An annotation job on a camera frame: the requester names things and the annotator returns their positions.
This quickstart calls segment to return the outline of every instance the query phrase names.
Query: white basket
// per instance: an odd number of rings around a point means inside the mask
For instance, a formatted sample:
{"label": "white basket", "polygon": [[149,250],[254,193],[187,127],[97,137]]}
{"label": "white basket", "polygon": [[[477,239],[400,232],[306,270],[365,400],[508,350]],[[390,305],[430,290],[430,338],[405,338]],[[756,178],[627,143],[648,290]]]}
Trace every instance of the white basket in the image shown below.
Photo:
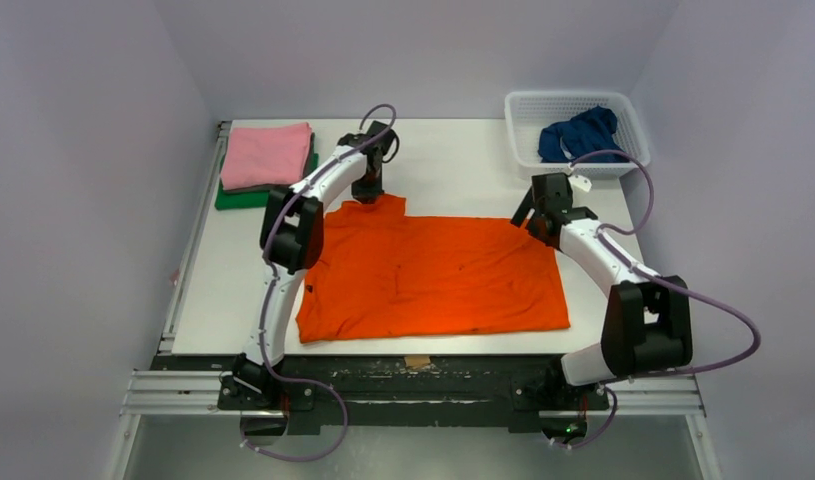
{"label": "white basket", "polygon": [[[504,100],[504,118],[507,135],[516,161],[524,167],[525,175],[563,171],[564,163],[541,163],[537,153],[539,136],[543,128],[555,122],[569,120],[573,116],[602,106],[613,110],[618,127],[613,140],[622,150],[632,155],[644,166],[651,161],[637,112],[628,97],[621,93],[591,91],[544,91],[511,92]],[[589,177],[617,178],[635,169],[632,163],[581,164],[577,168]]]}

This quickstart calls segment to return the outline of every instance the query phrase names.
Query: pink cloth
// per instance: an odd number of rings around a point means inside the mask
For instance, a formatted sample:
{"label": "pink cloth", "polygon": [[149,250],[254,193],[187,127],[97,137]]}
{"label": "pink cloth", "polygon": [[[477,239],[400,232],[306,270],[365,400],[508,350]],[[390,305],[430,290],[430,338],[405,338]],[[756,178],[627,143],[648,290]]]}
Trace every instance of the pink cloth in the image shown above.
{"label": "pink cloth", "polygon": [[308,123],[230,131],[221,179],[225,190],[301,180],[310,153]]}

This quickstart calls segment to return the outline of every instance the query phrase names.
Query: blue cloth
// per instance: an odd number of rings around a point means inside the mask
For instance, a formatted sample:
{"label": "blue cloth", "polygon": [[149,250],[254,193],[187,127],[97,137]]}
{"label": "blue cloth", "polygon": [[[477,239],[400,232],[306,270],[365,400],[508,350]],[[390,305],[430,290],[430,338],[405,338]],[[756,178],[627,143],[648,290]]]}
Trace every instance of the blue cloth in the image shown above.
{"label": "blue cloth", "polygon": [[[566,122],[557,122],[542,129],[538,153],[543,163],[568,163],[569,159],[560,148],[560,140],[572,158],[597,150],[621,150],[613,141],[616,133],[616,114],[609,108],[593,107],[579,113]],[[601,155],[594,163],[620,163],[627,160],[615,155]]]}

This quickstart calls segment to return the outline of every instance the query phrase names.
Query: orange cloth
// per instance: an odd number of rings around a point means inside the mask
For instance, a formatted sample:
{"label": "orange cloth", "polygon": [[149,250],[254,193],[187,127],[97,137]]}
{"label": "orange cloth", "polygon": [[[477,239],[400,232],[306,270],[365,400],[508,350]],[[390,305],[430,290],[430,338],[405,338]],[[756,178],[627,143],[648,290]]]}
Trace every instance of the orange cloth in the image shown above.
{"label": "orange cloth", "polygon": [[569,328],[554,251],[502,218],[407,217],[405,200],[325,217],[301,343]]}

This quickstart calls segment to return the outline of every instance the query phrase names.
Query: white table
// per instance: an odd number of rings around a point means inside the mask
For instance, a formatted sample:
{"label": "white table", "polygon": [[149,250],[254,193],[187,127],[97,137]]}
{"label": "white table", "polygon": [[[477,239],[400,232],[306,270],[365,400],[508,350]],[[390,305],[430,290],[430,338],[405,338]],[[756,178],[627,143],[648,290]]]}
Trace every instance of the white table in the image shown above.
{"label": "white table", "polygon": [[[274,127],[300,120],[237,120],[235,127]],[[307,120],[316,134],[322,160],[345,133],[356,131],[357,120]],[[529,182],[519,175],[502,120],[398,120],[398,157],[384,167],[384,190],[407,198],[408,215],[510,218]],[[173,331],[171,353],[235,355],[242,351],[257,321],[265,267],[259,249],[263,209],[217,211],[213,207],[218,177],[210,179],[209,204],[195,241],[179,302],[170,309],[167,330]],[[350,192],[331,206],[339,208]],[[600,219],[630,225],[618,180],[594,182],[593,190],[577,198]],[[642,258],[634,237],[617,241]],[[302,345],[293,320],[287,331],[286,353],[339,354],[551,354],[566,353],[598,341],[606,299],[584,271],[562,254],[558,265],[568,304],[571,328],[550,332],[497,335],[453,335],[347,340]]]}

